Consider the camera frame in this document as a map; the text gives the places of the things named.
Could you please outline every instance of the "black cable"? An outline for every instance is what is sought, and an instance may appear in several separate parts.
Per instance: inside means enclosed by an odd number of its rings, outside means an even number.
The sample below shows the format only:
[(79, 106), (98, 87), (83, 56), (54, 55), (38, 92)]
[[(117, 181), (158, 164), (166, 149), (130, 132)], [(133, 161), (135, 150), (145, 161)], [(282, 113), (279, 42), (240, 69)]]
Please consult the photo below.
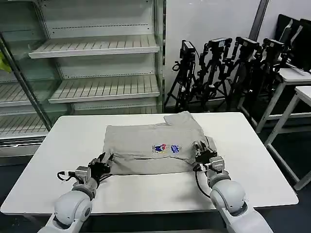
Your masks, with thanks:
[(208, 197), (210, 199), (210, 196), (208, 194), (206, 194), (206, 192), (204, 192), (203, 189), (200, 187), (200, 184), (199, 184), (199, 181), (198, 181), (197, 171), (195, 172), (195, 181), (196, 181), (196, 184), (198, 185), (198, 188), (201, 191), (201, 193), (203, 193), (204, 196), (206, 196), (206, 197)]
[(60, 171), (60, 172), (57, 173), (57, 177), (61, 181), (69, 181), (71, 178), (73, 178), (73, 176), (69, 176), (67, 179), (64, 179), (64, 178), (60, 177), (60, 175), (65, 175), (65, 172), (64, 171)]
[(101, 177), (100, 180), (99, 180), (99, 182), (104, 181), (105, 179), (109, 178), (110, 176), (112, 176), (112, 174), (108, 174), (108, 175), (106, 175), (106, 176)]
[(194, 47), (194, 50), (196, 52), (196, 55), (198, 55), (198, 58), (200, 59), (200, 56), (199, 56), (199, 53), (198, 53), (198, 50), (196, 50), (195, 46), (190, 42), (190, 44)]

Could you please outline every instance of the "camera tripod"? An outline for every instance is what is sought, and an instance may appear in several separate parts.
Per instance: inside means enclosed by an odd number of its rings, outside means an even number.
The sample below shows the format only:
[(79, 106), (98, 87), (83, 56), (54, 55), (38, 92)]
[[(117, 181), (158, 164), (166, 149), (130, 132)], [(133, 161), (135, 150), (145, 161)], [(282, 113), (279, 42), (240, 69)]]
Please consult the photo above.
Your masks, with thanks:
[[(275, 40), (264, 39), (259, 51), (258, 53), (261, 53), (261, 55), (258, 55), (258, 58), (252, 64), (253, 75), (246, 93), (248, 104), (245, 108), (248, 109), (249, 120), (252, 119), (253, 108), (260, 96), (268, 96), (268, 101), (271, 100), (274, 92), (273, 87), (277, 82), (281, 82), (281, 80), (278, 80), (277, 74), (288, 59), (286, 46)], [(266, 51), (266, 57), (260, 62), (264, 51)], [(239, 106), (243, 104), (243, 101), (244, 99), (240, 101)]]
[[(195, 47), (191, 42), (182, 41), (182, 46), (180, 49), (180, 58), (181, 61), (175, 62), (176, 65), (173, 66), (174, 71), (178, 71), (178, 74), (173, 82), (173, 85), (168, 93), (167, 99), (164, 102), (164, 107), (166, 107), (169, 98), (172, 97), (176, 100), (175, 111), (185, 111), (188, 109), (188, 105), (191, 103), (201, 103), (201, 107), (204, 111), (207, 110), (206, 102), (210, 98), (214, 98), (219, 91), (221, 94), (227, 98), (227, 91), (225, 86), (225, 64), (222, 64), (221, 58), (223, 55), (223, 61), (226, 59), (229, 48), (231, 45), (231, 38), (220, 38), (216, 40), (211, 40), (204, 45), (203, 53), (201, 53), (199, 58), (199, 64), (201, 70), (198, 72), (199, 78), (197, 79), (194, 74), (195, 70)], [(207, 66), (205, 64), (205, 57), (208, 54), (208, 51), (212, 52), (212, 59), (208, 62)], [(216, 82), (214, 85), (213, 78), (215, 72), (219, 69), (219, 82)], [(208, 80), (205, 83), (204, 77), (209, 72)], [(179, 84), (177, 97), (173, 95), (173, 91), (176, 85)]]
[[(237, 56), (238, 48), (240, 48), (240, 55), (236, 62), (233, 62)], [(252, 55), (255, 54), (255, 60), (251, 59)], [(225, 60), (226, 65), (228, 66), (228, 71), (225, 74), (227, 78), (231, 76), (232, 71), (238, 67), (237, 72), (234, 76), (234, 79), (231, 84), (231, 89), (228, 95), (227, 101), (227, 111), (232, 107), (232, 102), (238, 102), (242, 96), (245, 94), (245, 91), (249, 90), (250, 82), (253, 77), (253, 70), (255, 67), (258, 67), (258, 64), (261, 62), (262, 53), (260, 50), (260, 45), (258, 42), (250, 40), (244, 37), (237, 37), (235, 46), (232, 52), (232, 57)]]
[[(164, 102), (164, 107), (166, 107), (170, 97), (176, 100), (175, 111), (177, 113), (188, 109), (188, 104), (192, 99), (190, 97), (192, 80), (196, 81), (194, 75), (195, 48), (191, 42), (182, 41), (179, 57), (181, 58), (180, 63), (176, 61), (173, 66), (173, 70), (177, 71), (178, 74)], [(176, 97), (173, 95), (173, 91), (177, 84), (179, 84), (179, 89)]]
[[(210, 40), (208, 43), (204, 45), (203, 53), (200, 54), (199, 65), (201, 70), (198, 71), (199, 78), (193, 85), (191, 96), (200, 100), (201, 107), (204, 111), (207, 110), (206, 102), (210, 99), (216, 99), (217, 92), (221, 93), (223, 97), (225, 97), (225, 101), (227, 101), (228, 94), (225, 86), (225, 63), (221, 62), (222, 54), (223, 61), (226, 60), (229, 52), (229, 48), (231, 46), (232, 39), (231, 38), (219, 38), (215, 40)], [(205, 57), (208, 54), (209, 49), (212, 52), (212, 59), (209, 60), (207, 66), (205, 63)], [(215, 72), (219, 70), (218, 82), (213, 84)], [(207, 82), (204, 83), (204, 77), (208, 74)]]

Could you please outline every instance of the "metal shelf frame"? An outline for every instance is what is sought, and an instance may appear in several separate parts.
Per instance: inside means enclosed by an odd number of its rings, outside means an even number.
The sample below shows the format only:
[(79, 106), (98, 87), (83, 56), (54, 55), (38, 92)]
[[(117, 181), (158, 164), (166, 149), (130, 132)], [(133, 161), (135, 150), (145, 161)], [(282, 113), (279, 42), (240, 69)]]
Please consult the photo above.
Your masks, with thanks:
[(153, 35), (121, 35), (50, 39), (29, 56), (35, 58), (105, 54), (155, 53), (160, 50)]
[(155, 75), (66, 79), (49, 103), (84, 102), (158, 97)]

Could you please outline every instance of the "gray t-shirt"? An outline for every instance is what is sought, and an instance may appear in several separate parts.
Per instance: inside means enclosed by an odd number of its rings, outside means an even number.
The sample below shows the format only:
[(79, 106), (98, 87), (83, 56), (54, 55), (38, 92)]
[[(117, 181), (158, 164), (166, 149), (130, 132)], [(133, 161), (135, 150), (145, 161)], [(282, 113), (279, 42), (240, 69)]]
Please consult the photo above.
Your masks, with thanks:
[(203, 130), (189, 112), (165, 116), (166, 123), (107, 126), (104, 152), (111, 154), (111, 173), (164, 174), (192, 171), (194, 141), (206, 142)]

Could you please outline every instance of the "white table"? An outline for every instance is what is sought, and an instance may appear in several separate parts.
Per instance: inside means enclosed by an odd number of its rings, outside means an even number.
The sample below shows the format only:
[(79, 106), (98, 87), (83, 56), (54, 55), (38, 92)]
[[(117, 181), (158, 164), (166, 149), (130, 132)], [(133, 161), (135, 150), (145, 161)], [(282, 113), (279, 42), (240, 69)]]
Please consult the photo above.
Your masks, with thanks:
[[(103, 149), (107, 125), (164, 122), (164, 114), (62, 116), (29, 162), (4, 201), (7, 215), (49, 215), (57, 198), (71, 190), (61, 170), (86, 166)], [(231, 178), (246, 190), (255, 207), (292, 205), (298, 198), (241, 113), (193, 114), (206, 135), (216, 141)], [(199, 177), (209, 192), (206, 177)], [(198, 190), (194, 173), (113, 176), (100, 185), (93, 215), (115, 213), (180, 213), (214, 210)]]
[(288, 164), (283, 160), (280, 154), (276, 151), (276, 149), (272, 146), (272, 143), (276, 136), (279, 133), (291, 133), (291, 132), (301, 132), (301, 131), (310, 131), (310, 127), (302, 126), (302, 127), (294, 127), (294, 128), (283, 128), (287, 119), (292, 116), (292, 112), (297, 106), (300, 100), (304, 101), (306, 104), (311, 106), (311, 86), (298, 86), (295, 88), (296, 94), (292, 98), (291, 102), (287, 106), (285, 112), (283, 113), (281, 119), (277, 122), (275, 128), (272, 130), (268, 139), (265, 141), (266, 148), (270, 151), (270, 153), (275, 156), (285, 167), (285, 169), (289, 172), (292, 178), (297, 182), (294, 186), (296, 190), (302, 189), (309, 182), (311, 182), (311, 171), (302, 179), (299, 179), (294, 171), (288, 166)]
[[(255, 131), (257, 133), (260, 133), (264, 124), (268, 120), (275, 120), (275, 119), (280, 119), (282, 117), (282, 114), (277, 114), (277, 115), (270, 115), (279, 100), (284, 88), (288, 85), (311, 85), (311, 74), (304, 72), (300, 69), (297, 68), (282, 68), (279, 71), (280, 77), (282, 79), (282, 82), (278, 85), (271, 101), (269, 102), (264, 114), (262, 115), (262, 118), (260, 121), (257, 123), (253, 118), (252, 118), (252, 123), (255, 127)], [(243, 107), (243, 102), (245, 98), (241, 98), (241, 101), (239, 103), (238, 108), (246, 115), (249, 117), (248, 111)], [(295, 113), (291, 114), (290, 118), (299, 118), (299, 117), (311, 117), (311, 113)]]

